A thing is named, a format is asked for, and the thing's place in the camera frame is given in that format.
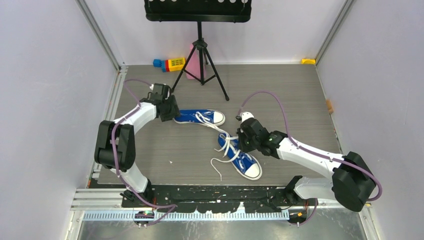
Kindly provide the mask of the blue sneaker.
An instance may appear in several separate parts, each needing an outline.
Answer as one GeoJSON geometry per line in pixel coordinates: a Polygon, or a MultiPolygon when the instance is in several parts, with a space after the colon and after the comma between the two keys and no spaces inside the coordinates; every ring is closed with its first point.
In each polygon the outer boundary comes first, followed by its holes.
{"type": "Polygon", "coordinates": [[[220,180],[222,180],[222,174],[215,167],[214,162],[231,163],[242,177],[250,181],[257,181],[262,177],[263,169],[261,164],[254,156],[239,149],[238,137],[231,136],[228,133],[220,133],[217,141],[220,148],[215,149],[215,151],[223,152],[225,159],[214,157],[210,160],[210,165],[219,174],[220,180]]]}
{"type": "Polygon", "coordinates": [[[182,109],[180,116],[173,119],[178,124],[199,124],[221,126],[225,123],[225,115],[213,109],[182,109]]]}

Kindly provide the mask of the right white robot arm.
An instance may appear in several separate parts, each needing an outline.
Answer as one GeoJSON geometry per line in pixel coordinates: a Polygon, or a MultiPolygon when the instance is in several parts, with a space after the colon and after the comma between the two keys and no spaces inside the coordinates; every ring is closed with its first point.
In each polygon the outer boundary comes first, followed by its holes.
{"type": "Polygon", "coordinates": [[[254,150],[264,156],[302,165],[321,178],[296,175],[282,190],[290,205],[303,200],[325,199],[337,201],[353,212],[360,212],[378,186],[377,180],[363,158],[350,151],[343,155],[304,144],[281,131],[269,132],[249,112],[236,117],[238,146],[244,153],[254,150]]]}

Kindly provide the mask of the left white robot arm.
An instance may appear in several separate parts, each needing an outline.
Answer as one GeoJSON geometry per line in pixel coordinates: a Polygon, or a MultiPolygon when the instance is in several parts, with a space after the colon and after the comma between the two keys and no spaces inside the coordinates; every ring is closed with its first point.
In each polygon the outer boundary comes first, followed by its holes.
{"type": "Polygon", "coordinates": [[[126,115],[100,122],[94,150],[94,161],[114,172],[128,189],[135,191],[134,200],[141,207],[148,207],[154,197],[147,190],[149,179],[135,163],[135,134],[155,119],[166,122],[180,115],[170,86],[155,83],[150,89],[147,97],[139,100],[126,115]]]}

